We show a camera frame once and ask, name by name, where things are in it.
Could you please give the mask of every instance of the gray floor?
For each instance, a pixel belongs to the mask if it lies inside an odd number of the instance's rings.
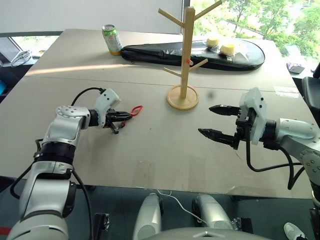
[[[89,193],[93,213],[109,213],[109,232],[103,233],[101,240],[130,240],[140,205],[153,190],[121,187],[97,187]],[[192,199],[197,193],[174,191],[182,205],[191,211]],[[314,240],[310,224],[310,199],[247,199],[232,201],[228,195],[213,195],[231,219],[251,218],[255,234],[273,240],[287,240],[283,225],[291,222]],[[162,229],[194,227],[192,216],[180,209],[171,198],[161,196],[164,214]],[[11,228],[18,219],[18,200],[10,195],[9,189],[0,193],[0,227]],[[70,240],[87,240],[89,235],[88,212],[84,195],[77,190],[73,212],[66,218]]]

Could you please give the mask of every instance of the wooden stand base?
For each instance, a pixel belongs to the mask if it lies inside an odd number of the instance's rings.
[[[194,108],[199,102],[199,95],[192,86],[188,86],[186,89],[186,98],[180,97],[180,86],[177,85],[170,89],[167,94],[167,101],[169,104],[178,110],[186,111]]]

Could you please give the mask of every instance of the red scissor handle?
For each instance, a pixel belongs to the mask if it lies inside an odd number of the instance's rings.
[[[131,110],[130,115],[131,115],[132,117],[137,116],[137,115],[141,112],[141,110],[142,110],[143,107],[144,107],[144,106],[142,106],[142,105],[140,105],[140,106],[135,106],[135,107]]]

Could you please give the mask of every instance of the white wall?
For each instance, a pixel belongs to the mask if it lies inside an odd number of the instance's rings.
[[[162,8],[181,19],[182,0],[0,0],[0,33],[101,29],[180,33],[158,13]]]

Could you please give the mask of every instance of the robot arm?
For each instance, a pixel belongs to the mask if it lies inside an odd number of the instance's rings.
[[[267,104],[258,88],[244,93],[239,106],[216,105],[209,108],[210,111],[220,115],[237,116],[234,136],[213,129],[200,128],[199,132],[215,142],[230,145],[236,150],[240,141],[246,141],[249,148],[250,141],[255,145],[260,141],[263,142],[265,148],[284,150],[299,160],[305,168],[313,189],[313,202],[320,207],[319,129],[311,123],[298,120],[283,118],[277,121],[267,120],[265,118]]]
[[[68,105],[56,109],[56,118],[34,155],[19,198],[20,220],[12,228],[8,240],[69,238],[64,218],[74,207],[76,184],[70,177],[75,171],[73,159],[80,131],[97,126],[110,127],[118,133],[113,122],[132,118],[127,112],[113,110],[119,102],[118,95],[107,89],[97,98],[94,109]]]

